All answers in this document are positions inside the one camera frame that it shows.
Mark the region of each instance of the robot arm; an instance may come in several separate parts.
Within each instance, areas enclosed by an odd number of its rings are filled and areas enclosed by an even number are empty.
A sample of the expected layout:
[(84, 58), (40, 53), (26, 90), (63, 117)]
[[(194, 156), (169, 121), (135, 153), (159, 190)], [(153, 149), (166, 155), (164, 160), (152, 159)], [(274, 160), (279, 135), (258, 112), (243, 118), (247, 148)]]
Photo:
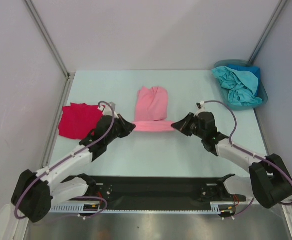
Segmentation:
[(96, 182), (91, 177), (81, 174), (72, 180), (63, 181), (75, 170), (83, 169), (100, 157), (116, 138), (124, 138), (134, 130), (134, 124), (114, 113), (113, 126), (105, 135), (111, 126), (112, 112), (108, 106), (102, 108), (103, 116), (97, 123), (96, 129), (80, 141), (70, 154), (36, 172), (26, 170), (20, 175), (11, 202), (16, 206), (25, 190), (36, 181), (23, 197), (18, 208), (33, 223), (43, 219), (52, 206), (83, 195), (92, 197), (95, 194)]
[(233, 162), (249, 173), (250, 178), (233, 174), (223, 178), (229, 194), (253, 197), (267, 209), (292, 195), (290, 175), (278, 155), (272, 154), (266, 156), (264, 161), (259, 161), (258, 159), (264, 159), (260, 157), (261, 154), (251, 153), (217, 131), (214, 116), (205, 111), (203, 103), (198, 103), (197, 108), (195, 114), (190, 112), (171, 127), (188, 137), (199, 137), (206, 151)]

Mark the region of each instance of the blue plastic basket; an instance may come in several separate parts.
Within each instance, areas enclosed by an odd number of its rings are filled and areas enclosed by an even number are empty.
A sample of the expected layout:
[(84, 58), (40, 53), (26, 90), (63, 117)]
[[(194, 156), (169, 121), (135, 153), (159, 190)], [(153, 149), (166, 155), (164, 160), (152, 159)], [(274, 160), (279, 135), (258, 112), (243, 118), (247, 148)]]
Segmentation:
[[(234, 65), (239, 65), (239, 66), (243, 66), (243, 67), (251, 67), (251, 65), (247, 62), (247, 61), (243, 61), (243, 60), (223, 60), (223, 61), (219, 61), (217, 63), (215, 63), (214, 68), (217, 67), (221, 67), (221, 66), (227, 66), (228, 64), (234, 64)], [(259, 87), (258, 87), (258, 92), (257, 92), (257, 97), (262, 99), (262, 103), (260, 104), (256, 104), (256, 105), (251, 105), (251, 106), (237, 106), (237, 105), (233, 105), (230, 102), (228, 102), (228, 93), (229, 90), (220, 87), (220, 84), (218, 84), (219, 86), (219, 91), (222, 97), (223, 102), (231, 109), (234, 111), (242, 111), (242, 110), (247, 110), (247, 109), (255, 109), (258, 108), (264, 104), (266, 104), (266, 102), (268, 101), (268, 96), (267, 93), (265, 91), (264, 86), (262, 85), (262, 82), (259, 82)]]

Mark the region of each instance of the gray floor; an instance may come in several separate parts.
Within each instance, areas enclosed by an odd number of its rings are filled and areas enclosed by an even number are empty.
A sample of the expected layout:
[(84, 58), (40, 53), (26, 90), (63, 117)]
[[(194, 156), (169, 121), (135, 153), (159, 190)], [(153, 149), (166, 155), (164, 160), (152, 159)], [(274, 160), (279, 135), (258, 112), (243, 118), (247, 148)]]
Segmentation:
[[(46, 220), (60, 215), (51, 214)], [(26, 240), (289, 240), (281, 207), (251, 206), (235, 220), (194, 214), (102, 214), (29, 225)]]

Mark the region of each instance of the pink cloth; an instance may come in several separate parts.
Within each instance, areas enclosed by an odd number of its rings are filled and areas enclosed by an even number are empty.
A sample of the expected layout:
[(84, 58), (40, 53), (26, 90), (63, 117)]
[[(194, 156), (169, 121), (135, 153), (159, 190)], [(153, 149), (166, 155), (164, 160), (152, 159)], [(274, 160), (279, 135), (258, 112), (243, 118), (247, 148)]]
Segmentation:
[(164, 121), (167, 118), (168, 94), (159, 86), (147, 89), (142, 87), (137, 94), (135, 108), (136, 125), (134, 131), (139, 132), (169, 132), (173, 121)]

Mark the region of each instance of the blue cloth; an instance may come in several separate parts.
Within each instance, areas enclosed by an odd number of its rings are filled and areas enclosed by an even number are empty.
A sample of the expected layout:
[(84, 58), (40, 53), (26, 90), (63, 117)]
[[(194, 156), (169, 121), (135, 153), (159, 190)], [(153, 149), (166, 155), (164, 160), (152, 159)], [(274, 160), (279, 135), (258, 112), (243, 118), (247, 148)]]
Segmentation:
[(234, 65), (234, 64), (228, 64), (227, 67), (230, 69), (233, 69), (233, 70), (237, 70), (237, 71), (248, 71), (248, 72), (253, 73), (253, 75), (255, 75), (258, 79), (258, 88), (259, 88), (260, 68), (258, 68), (257, 66), (239, 66), (239, 65)]
[(236, 106), (251, 106), (262, 102), (255, 97), (258, 89), (258, 78), (249, 71), (237, 71), (226, 66), (211, 70), (219, 81), (220, 87), (229, 89), (228, 102)]

